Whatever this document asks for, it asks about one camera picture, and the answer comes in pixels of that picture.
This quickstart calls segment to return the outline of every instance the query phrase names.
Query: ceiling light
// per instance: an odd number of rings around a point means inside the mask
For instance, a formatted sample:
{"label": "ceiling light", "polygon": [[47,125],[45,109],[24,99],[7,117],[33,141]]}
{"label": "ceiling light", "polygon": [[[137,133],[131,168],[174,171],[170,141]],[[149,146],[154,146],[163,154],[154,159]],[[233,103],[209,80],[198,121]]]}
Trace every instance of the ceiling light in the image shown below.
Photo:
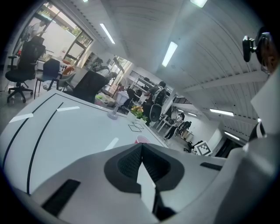
{"label": "ceiling light", "polygon": [[236,137],[236,136],[234,136],[234,135],[232,135],[232,134],[230,134],[229,132],[224,132],[226,135],[228,135],[228,136],[230,136],[230,137],[232,137],[232,138],[235,138],[236,140],[240,140],[240,138],[238,138],[238,137]]}
{"label": "ceiling light", "polygon": [[197,5],[198,7],[202,8],[207,2],[207,0],[191,0],[191,2]]}
{"label": "ceiling light", "polygon": [[218,113],[218,114],[225,114],[229,116],[234,116],[233,112],[228,112],[224,110],[215,110],[215,109],[210,109],[211,112]]}
{"label": "ceiling light", "polygon": [[163,65],[164,67],[167,66],[168,62],[170,61],[170,59],[171,59],[172,55],[174,54],[174,52],[175,52],[175,50],[176,50],[177,47],[178,47],[177,44],[175,44],[175,43],[172,42],[172,41],[170,42],[169,47],[168,47],[168,50],[167,50],[166,55],[165,55],[165,57],[164,57],[164,59],[163,59],[163,62],[162,62],[162,65]]}
{"label": "ceiling light", "polygon": [[197,115],[195,115],[195,114],[192,114],[192,113],[188,113],[188,114],[190,114],[190,115],[192,115],[192,116],[195,116],[195,117],[197,117]]}
{"label": "ceiling light", "polygon": [[113,41],[111,35],[109,34],[109,32],[108,32],[108,30],[106,29],[106,27],[104,26],[104,24],[101,23],[100,25],[101,25],[102,29],[105,31],[105,33],[107,34],[107,36],[109,37],[110,41],[111,41],[113,44],[115,44],[115,42]]}

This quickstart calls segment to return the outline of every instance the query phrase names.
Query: black office chair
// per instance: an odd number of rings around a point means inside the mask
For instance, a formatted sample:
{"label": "black office chair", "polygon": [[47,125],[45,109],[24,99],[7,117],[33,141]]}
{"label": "black office chair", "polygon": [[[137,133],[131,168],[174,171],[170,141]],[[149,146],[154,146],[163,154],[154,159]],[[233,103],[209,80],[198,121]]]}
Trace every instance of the black office chair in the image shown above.
{"label": "black office chair", "polygon": [[126,91],[127,91],[127,94],[128,94],[128,96],[129,96],[129,98],[128,98],[128,99],[124,102],[124,104],[121,105],[121,106],[119,107],[119,109],[118,109],[118,111],[123,111],[124,114],[126,114],[126,112],[129,112],[129,109],[130,109],[129,105],[130,105],[132,99],[135,97],[135,95],[134,95],[134,94],[135,94],[135,91],[134,91],[134,90],[132,90],[132,89],[127,89]]}
{"label": "black office chair", "polygon": [[14,88],[9,88],[8,93],[11,93],[11,90],[14,90],[12,94],[10,94],[7,98],[7,102],[9,103],[10,98],[16,93],[20,93],[23,97],[23,102],[26,102],[23,91],[29,91],[31,95],[33,95],[33,90],[26,89],[21,84],[24,83],[28,88],[28,85],[25,83],[26,80],[35,79],[35,65],[38,61],[39,57],[44,53],[46,47],[42,44],[44,38],[34,37],[31,41],[25,42],[22,46],[22,52],[19,59],[19,63],[17,65],[17,69],[13,70],[13,63],[16,56],[9,56],[11,58],[11,70],[6,73],[6,78],[11,81],[17,83]]}
{"label": "black office chair", "polygon": [[44,63],[43,74],[38,75],[36,77],[37,81],[36,81],[36,85],[35,85],[34,99],[36,96],[36,88],[37,88],[38,81],[40,82],[38,93],[40,93],[41,82],[53,80],[53,78],[56,79],[58,76],[61,78],[62,74],[60,74],[59,72],[60,72],[60,62],[58,60],[51,58],[50,60],[48,60]]}
{"label": "black office chair", "polygon": [[73,91],[65,91],[65,93],[81,100],[94,103],[95,95],[107,84],[107,82],[108,80],[101,74],[94,71],[88,71],[77,86],[73,88]]}

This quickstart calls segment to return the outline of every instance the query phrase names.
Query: floor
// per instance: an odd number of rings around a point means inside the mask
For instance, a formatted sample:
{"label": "floor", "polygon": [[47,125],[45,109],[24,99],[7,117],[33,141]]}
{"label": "floor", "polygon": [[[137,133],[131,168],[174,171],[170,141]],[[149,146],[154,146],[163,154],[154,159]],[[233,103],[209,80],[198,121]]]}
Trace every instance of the floor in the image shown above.
{"label": "floor", "polygon": [[154,127],[150,126],[150,129],[165,143],[167,144],[168,148],[174,149],[180,152],[184,151],[184,148],[188,148],[187,142],[184,141],[179,136],[173,136],[169,141],[164,140],[165,132],[169,129],[169,127],[164,126],[161,131],[158,133],[158,129],[155,129]]}
{"label": "floor", "polygon": [[[35,84],[36,79],[33,80],[27,80],[25,82],[28,85],[29,89],[35,90]],[[30,92],[24,92],[26,103],[22,102],[22,97],[20,94],[16,94],[14,98],[10,100],[10,103],[7,103],[7,97],[8,97],[8,89],[15,86],[14,82],[10,82],[5,78],[5,75],[3,74],[3,71],[0,71],[0,133],[3,132],[6,125],[9,123],[9,121],[16,116],[17,113],[19,113],[26,105],[31,103],[34,100],[34,95],[31,96]],[[38,93],[39,90],[39,84],[37,85],[36,89],[36,97],[39,96]],[[40,95],[44,94],[46,90],[43,89],[42,83],[40,87]]]}

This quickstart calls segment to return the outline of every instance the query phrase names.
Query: flower pot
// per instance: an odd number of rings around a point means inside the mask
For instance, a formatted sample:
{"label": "flower pot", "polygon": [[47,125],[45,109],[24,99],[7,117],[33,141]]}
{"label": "flower pot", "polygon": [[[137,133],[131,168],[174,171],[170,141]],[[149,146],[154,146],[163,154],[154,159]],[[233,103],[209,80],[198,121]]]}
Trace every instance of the flower pot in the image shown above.
{"label": "flower pot", "polygon": [[127,117],[126,117],[130,122],[134,122],[135,119],[136,119],[136,116],[132,113],[132,112],[129,112],[127,114]]}
{"label": "flower pot", "polygon": [[142,118],[140,119],[140,123],[146,124],[147,121],[144,121]]}

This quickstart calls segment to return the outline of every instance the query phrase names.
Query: white table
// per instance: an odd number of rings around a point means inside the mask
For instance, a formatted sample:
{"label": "white table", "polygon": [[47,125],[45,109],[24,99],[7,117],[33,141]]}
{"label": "white table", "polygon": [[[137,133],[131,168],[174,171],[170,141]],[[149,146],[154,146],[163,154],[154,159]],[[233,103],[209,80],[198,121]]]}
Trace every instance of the white table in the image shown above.
{"label": "white table", "polygon": [[193,138],[193,133],[192,132],[190,132],[190,131],[188,131],[188,130],[186,130],[185,131],[185,133],[182,135],[182,139],[184,139],[185,138],[185,141],[186,142],[189,142],[192,138]]}
{"label": "white table", "polygon": [[162,126],[161,126],[160,129],[157,131],[157,133],[159,133],[159,132],[161,131],[161,129],[163,128],[163,126],[164,126],[165,124],[167,124],[167,125],[170,126],[170,128],[167,130],[167,132],[166,132],[165,134],[167,134],[167,133],[169,132],[169,130],[171,129],[172,124],[170,124],[170,123],[166,120],[166,118],[167,118],[167,117],[165,117],[164,119],[162,119],[162,120],[159,122],[157,128],[160,126],[161,123],[162,123]]}
{"label": "white table", "polygon": [[77,159],[133,144],[138,135],[167,147],[138,119],[131,123],[126,115],[118,113],[119,118],[112,120],[108,111],[57,90],[27,105],[0,136],[1,164],[6,155],[3,170],[10,183],[23,192],[28,192],[29,185],[32,194]]}

